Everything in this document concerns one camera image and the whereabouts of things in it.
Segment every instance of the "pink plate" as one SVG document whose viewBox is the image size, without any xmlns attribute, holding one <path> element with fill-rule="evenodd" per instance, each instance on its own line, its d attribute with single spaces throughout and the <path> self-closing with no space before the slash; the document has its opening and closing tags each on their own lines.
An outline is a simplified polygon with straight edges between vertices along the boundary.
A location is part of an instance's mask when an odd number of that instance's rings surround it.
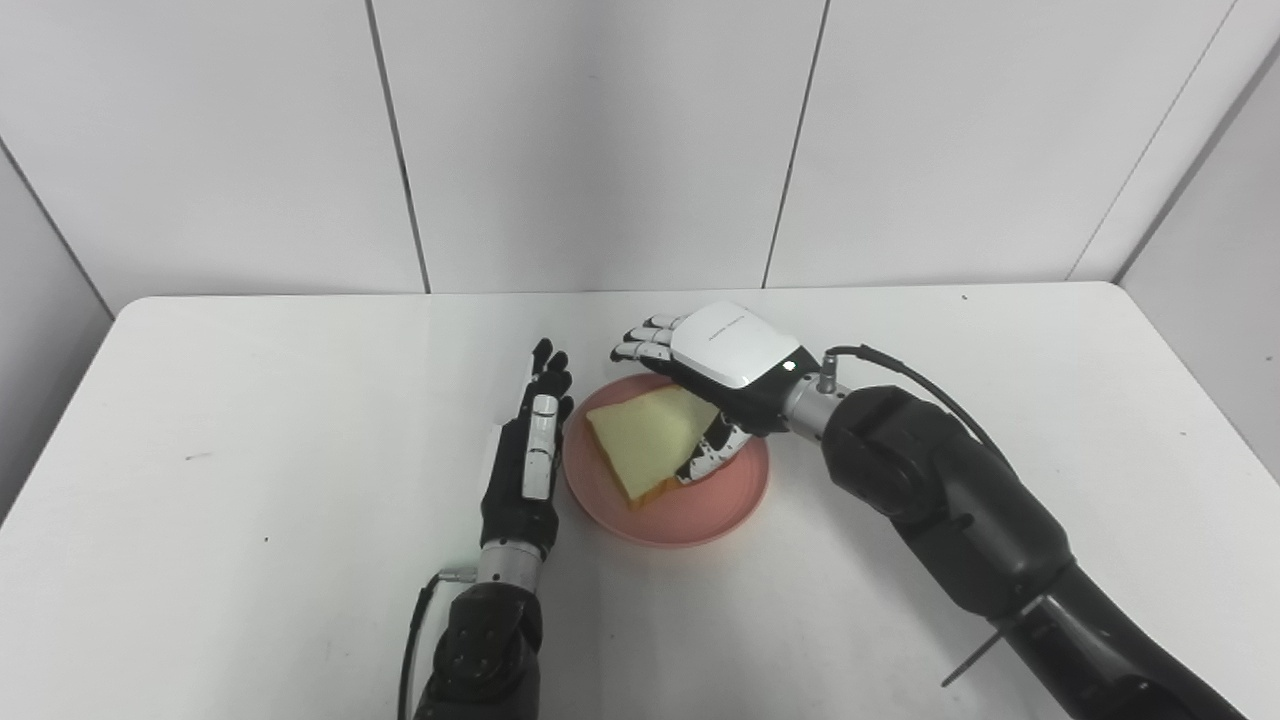
<svg viewBox="0 0 1280 720">
<path fill-rule="evenodd" d="M 737 456 L 703 480 L 669 491 L 640 510 L 628 509 L 591 434 L 586 413 L 667 384 L 669 379 L 645 373 L 591 393 L 564 429 L 564 478 L 586 514 L 612 533 L 650 547 L 692 547 L 727 534 L 760 505 L 769 477 L 769 452 L 763 439 L 751 438 Z"/>
</svg>

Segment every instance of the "robotic hand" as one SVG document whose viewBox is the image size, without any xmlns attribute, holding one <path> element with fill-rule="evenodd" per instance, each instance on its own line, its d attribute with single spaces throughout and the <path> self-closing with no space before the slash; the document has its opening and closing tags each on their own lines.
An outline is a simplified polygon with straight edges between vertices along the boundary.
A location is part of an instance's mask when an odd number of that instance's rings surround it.
<svg viewBox="0 0 1280 720">
<path fill-rule="evenodd" d="M 904 374 L 951 413 L 895 386 L 836 383 L 840 355 Z M 1066 533 L 963 407 L 901 361 L 838 346 L 819 364 L 794 337 L 717 302 L 655 315 L 612 352 L 721 409 L 681 469 L 696 480 L 748 433 L 817 441 L 832 480 L 892 523 L 960 607 L 1006 639 L 1071 717 L 1217 720 L 1239 712 L 1144 634 L 1075 562 Z"/>
<path fill-rule="evenodd" d="M 549 340 L 534 348 L 532 375 L 518 414 L 502 428 L 489 488 L 480 502 L 484 527 L 475 584 L 449 607 L 449 624 L 436 644 L 415 720 L 538 717 L 543 620 L 534 592 L 559 524 L 550 500 L 562 428 L 573 410 L 573 398 L 566 396 L 572 384 L 567 368 L 568 356 L 553 355 Z M 435 582 L 424 588 L 410 624 L 401 719 L 406 715 L 415 638 Z"/>
</svg>

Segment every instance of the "white robotic hand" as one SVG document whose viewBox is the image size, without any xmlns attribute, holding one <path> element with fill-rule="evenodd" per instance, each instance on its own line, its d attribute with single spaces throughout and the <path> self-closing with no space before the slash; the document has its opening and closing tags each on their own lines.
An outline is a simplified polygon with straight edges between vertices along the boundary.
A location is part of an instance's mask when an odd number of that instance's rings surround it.
<svg viewBox="0 0 1280 720">
<path fill-rule="evenodd" d="M 719 409 L 676 471 L 681 483 L 714 471 L 753 434 L 787 430 L 788 401 L 819 369 L 800 341 L 727 301 L 689 315 L 654 315 L 628 331 L 609 357 L 639 361 Z"/>
</svg>

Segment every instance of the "bread slice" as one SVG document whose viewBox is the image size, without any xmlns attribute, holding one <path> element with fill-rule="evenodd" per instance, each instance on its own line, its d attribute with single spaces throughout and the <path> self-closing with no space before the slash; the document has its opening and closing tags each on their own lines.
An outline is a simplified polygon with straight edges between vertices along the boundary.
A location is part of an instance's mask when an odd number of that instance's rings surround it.
<svg viewBox="0 0 1280 720">
<path fill-rule="evenodd" d="M 631 510 L 678 488 L 676 470 L 716 419 L 716 406 L 680 386 L 662 387 L 586 414 Z"/>
</svg>

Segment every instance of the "white tile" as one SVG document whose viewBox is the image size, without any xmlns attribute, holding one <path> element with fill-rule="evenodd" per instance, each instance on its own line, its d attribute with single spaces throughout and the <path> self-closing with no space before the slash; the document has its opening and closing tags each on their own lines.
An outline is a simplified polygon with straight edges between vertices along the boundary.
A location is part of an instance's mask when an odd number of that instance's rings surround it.
<svg viewBox="0 0 1280 720">
<path fill-rule="evenodd" d="M 413 292 L 365 8 L 0 0 L 0 133 L 110 305 Z"/>
<path fill-rule="evenodd" d="M 1123 284 L 1280 478 L 1276 118 L 1272 65 Z"/>
<path fill-rule="evenodd" d="M 769 286 L 1065 278 L 1229 5 L 833 3 Z"/>
<path fill-rule="evenodd" d="M 110 316 L 0 152 L 0 521 Z"/>
<path fill-rule="evenodd" d="M 376 0 L 433 290 L 759 287 L 820 0 Z"/>
<path fill-rule="evenodd" d="M 1277 37 L 1280 3 L 1231 4 L 1212 45 L 1068 279 L 1110 281 L 1116 275 Z"/>
</svg>

